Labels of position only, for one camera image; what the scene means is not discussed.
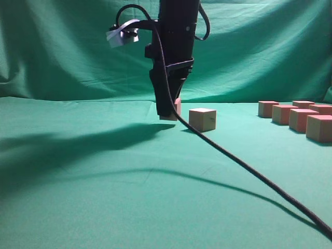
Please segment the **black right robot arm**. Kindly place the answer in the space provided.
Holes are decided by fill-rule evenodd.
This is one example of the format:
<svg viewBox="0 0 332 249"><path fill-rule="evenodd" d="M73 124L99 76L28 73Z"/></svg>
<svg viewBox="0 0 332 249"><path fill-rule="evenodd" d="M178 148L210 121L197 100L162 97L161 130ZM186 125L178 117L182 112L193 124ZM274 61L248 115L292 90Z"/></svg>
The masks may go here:
<svg viewBox="0 0 332 249"><path fill-rule="evenodd" d="M172 117L171 103L179 97L192 69L199 1L160 1L157 30L145 56L152 58L149 77L153 84L157 114Z"/></svg>

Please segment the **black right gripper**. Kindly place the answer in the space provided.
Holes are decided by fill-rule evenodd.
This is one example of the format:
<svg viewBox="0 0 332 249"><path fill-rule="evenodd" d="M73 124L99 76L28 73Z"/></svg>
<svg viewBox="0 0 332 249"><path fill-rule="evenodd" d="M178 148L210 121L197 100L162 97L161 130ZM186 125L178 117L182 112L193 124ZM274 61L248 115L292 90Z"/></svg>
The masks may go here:
<svg viewBox="0 0 332 249"><path fill-rule="evenodd" d="M149 71L149 78L154 88L157 114L170 116L172 107L169 100L165 75L162 72L160 47L157 43L145 46L144 56L152 59L153 68ZM182 86L192 69L193 43L162 43L165 68L172 101L175 101L181 92Z"/></svg>

